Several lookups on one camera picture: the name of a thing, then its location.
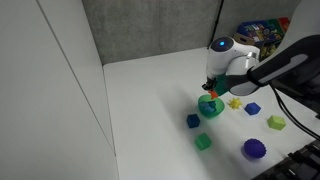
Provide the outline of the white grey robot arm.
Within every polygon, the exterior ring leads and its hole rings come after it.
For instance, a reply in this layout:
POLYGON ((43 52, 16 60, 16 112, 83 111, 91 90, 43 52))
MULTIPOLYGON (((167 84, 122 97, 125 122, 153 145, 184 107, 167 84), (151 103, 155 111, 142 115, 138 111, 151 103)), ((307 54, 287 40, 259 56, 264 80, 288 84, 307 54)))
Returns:
POLYGON ((303 80, 319 73, 320 0, 302 0, 296 7, 283 40, 269 57, 260 49, 231 37, 214 40, 208 49, 206 83, 202 88, 218 95, 247 96, 294 71, 303 80))

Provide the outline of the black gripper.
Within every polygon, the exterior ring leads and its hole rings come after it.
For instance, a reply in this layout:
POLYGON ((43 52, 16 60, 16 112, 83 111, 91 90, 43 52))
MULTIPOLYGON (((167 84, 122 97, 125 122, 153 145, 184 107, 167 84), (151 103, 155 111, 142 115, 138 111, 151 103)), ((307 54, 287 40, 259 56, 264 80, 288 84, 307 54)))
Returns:
POLYGON ((213 79, 208 78, 207 81, 202 85, 202 88, 205 91, 212 91, 216 87, 216 85, 217 85, 216 78, 213 78, 213 79))

